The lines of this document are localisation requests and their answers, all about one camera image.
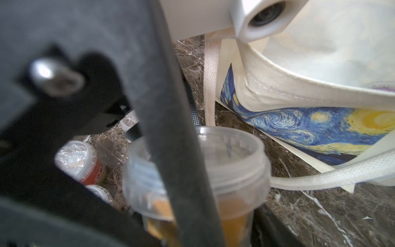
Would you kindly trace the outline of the cream canvas starry night bag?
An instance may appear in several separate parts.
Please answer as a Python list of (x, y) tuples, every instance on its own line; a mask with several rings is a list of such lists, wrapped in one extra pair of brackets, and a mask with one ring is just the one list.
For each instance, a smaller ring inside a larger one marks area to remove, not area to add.
[(286, 29), (250, 43), (205, 36), (205, 120), (220, 103), (318, 174), (286, 190), (395, 184), (395, 3), (308, 1)]

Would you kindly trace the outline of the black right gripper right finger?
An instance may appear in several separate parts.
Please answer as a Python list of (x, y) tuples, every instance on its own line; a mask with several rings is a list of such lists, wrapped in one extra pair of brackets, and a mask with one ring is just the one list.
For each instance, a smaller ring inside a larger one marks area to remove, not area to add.
[(159, 1), (1, 1), (1, 246), (159, 247), (55, 166), (126, 101), (186, 247), (225, 245)]

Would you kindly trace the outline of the orange seed jar clear lid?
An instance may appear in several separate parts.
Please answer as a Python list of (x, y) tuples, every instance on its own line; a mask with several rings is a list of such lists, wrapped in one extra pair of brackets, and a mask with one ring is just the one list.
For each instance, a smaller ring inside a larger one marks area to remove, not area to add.
[(270, 190), (264, 144), (237, 129), (198, 126), (133, 141), (123, 167), (128, 204), (169, 247), (248, 247)]

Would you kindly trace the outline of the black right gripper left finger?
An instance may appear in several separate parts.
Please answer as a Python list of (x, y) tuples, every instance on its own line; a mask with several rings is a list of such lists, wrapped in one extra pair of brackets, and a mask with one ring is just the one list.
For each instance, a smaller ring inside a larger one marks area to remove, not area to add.
[(1, 246), (158, 247), (121, 213), (61, 172), (48, 156), (1, 156)]

